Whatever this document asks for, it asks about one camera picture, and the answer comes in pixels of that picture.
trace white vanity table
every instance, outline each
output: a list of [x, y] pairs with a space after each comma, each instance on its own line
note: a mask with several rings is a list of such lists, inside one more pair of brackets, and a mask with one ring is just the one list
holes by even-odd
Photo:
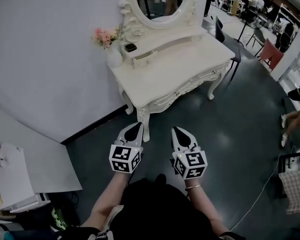
[[[123, 63], [111, 68], [119, 92], [128, 106], [134, 107], [137, 120], [144, 124], [143, 140], [150, 139], [150, 114], [161, 113], [181, 95], [205, 81], [214, 81], [208, 99], [223, 80], [235, 54], [210, 36], [196, 22], [196, 0], [183, 0], [167, 20], [150, 20], [140, 10], [137, 0], [120, 0], [124, 15], [124, 40], [120, 49]], [[132, 52], [125, 45], [134, 43]]]

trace metal chair leg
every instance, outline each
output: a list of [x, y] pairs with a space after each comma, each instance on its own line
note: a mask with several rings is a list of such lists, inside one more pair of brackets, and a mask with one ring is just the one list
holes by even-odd
[[255, 35], [255, 34], [253, 34], [253, 35], [250, 37], [249, 41], [246, 43], [245, 46], [248, 46], [248, 44], [250, 43], [250, 41], [251, 41], [251, 39], [254, 37], [254, 35]]
[[236, 72], [237, 72], [238, 66], [239, 66], [239, 62], [237, 62], [236, 66], [235, 66], [235, 69], [234, 69], [233, 74], [232, 74], [232, 76], [231, 76], [230, 82], [231, 82], [232, 79], [234, 78], [234, 76], [235, 76], [235, 74], [236, 74]]
[[260, 50], [258, 50], [258, 52], [254, 55], [254, 57], [257, 56], [257, 54], [262, 50], [262, 48], [263, 48], [264, 46], [265, 46], [265, 45], [262, 45], [262, 46], [261, 46]]

